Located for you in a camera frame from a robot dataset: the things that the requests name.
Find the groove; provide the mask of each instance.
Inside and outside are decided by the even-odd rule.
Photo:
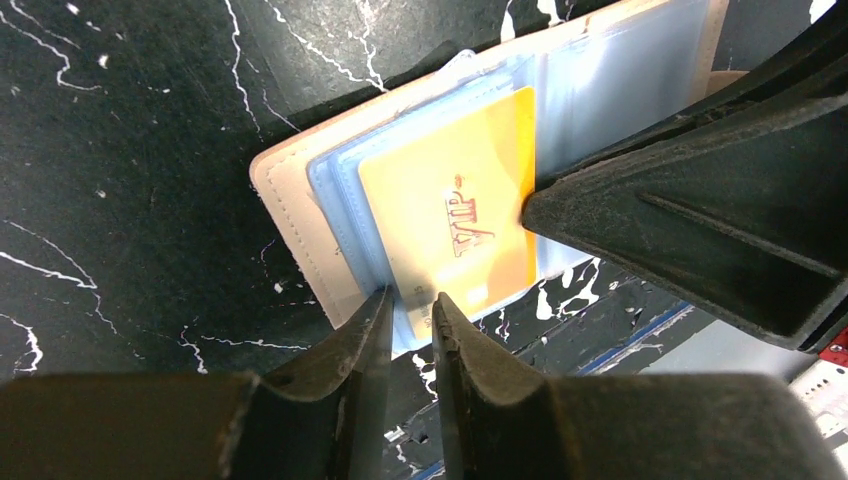
[[[786,260],[788,262],[794,263],[795,265],[803,267],[807,270],[816,272],[820,275],[824,275],[833,279],[840,279],[843,276],[842,272],[840,272],[836,268],[831,267],[830,265],[822,263],[816,259],[807,257],[806,255],[794,252],[786,247],[782,247],[758,235],[754,235],[753,233],[746,232],[741,228],[738,228],[734,225],[730,225],[706,213],[699,212],[681,202],[669,200],[653,193],[637,193],[636,198],[650,205],[654,205],[663,210],[680,215],[683,218],[704,225],[717,232],[727,235],[728,237],[739,240],[740,242],[748,244],[752,247],[755,247],[776,257],[782,258],[783,260]]]

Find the card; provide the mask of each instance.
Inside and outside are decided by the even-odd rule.
[[[535,186],[535,93],[525,87],[400,148],[359,175],[417,338],[447,292],[467,316],[536,281],[521,226]]]

